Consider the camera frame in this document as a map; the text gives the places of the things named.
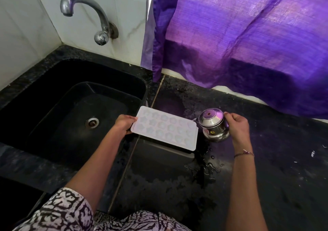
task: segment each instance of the hand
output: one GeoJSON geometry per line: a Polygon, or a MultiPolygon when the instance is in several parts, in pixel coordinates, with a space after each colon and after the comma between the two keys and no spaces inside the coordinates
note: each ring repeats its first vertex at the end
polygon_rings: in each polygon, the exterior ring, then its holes
{"type": "Polygon", "coordinates": [[[224,112],[224,117],[229,123],[229,133],[232,137],[235,149],[237,146],[250,144],[251,140],[249,137],[249,125],[247,119],[236,113],[228,112],[224,112]]]}
{"type": "Polygon", "coordinates": [[[125,132],[124,135],[126,134],[131,134],[131,131],[127,131],[131,125],[136,122],[138,119],[138,117],[133,117],[130,115],[125,115],[125,114],[121,114],[115,121],[115,124],[113,126],[113,128],[116,128],[120,131],[125,132]]]}

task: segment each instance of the faucet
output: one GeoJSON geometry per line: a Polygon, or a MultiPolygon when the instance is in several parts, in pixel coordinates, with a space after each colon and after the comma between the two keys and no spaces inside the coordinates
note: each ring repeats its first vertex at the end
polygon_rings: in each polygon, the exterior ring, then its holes
{"type": "Polygon", "coordinates": [[[108,43],[109,38],[115,39],[118,38],[118,29],[117,27],[108,21],[108,18],[101,8],[101,6],[94,0],[61,0],[60,1],[60,11],[66,17],[73,16],[73,7],[75,3],[83,3],[91,6],[96,10],[100,18],[101,31],[97,31],[94,35],[94,40],[99,45],[104,45],[108,43]]]}

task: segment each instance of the bracelet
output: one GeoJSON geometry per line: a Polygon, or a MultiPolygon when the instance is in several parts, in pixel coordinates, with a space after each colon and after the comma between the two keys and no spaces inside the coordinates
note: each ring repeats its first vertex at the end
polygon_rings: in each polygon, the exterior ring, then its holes
{"type": "Polygon", "coordinates": [[[254,156],[254,153],[252,153],[252,152],[248,152],[248,151],[244,150],[243,153],[237,153],[237,154],[234,156],[234,158],[237,157],[237,156],[240,156],[240,155],[244,155],[244,154],[250,154],[250,155],[253,155],[253,156],[254,156]]]}

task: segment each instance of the metal pot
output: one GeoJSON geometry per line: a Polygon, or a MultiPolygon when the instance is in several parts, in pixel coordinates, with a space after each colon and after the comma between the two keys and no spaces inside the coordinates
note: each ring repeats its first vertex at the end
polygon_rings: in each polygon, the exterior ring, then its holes
{"type": "Polygon", "coordinates": [[[198,123],[203,128],[203,134],[212,142],[220,142],[229,136],[229,125],[223,112],[218,108],[209,108],[198,117],[198,123]]]}

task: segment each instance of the curtain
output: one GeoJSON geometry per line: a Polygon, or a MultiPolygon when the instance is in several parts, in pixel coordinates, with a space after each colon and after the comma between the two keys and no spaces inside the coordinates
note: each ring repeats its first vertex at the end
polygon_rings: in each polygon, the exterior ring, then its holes
{"type": "Polygon", "coordinates": [[[328,0],[153,0],[152,14],[151,61],[142,66],[154,80],[167,68],[283,113],[328,119],[328,0]]]}

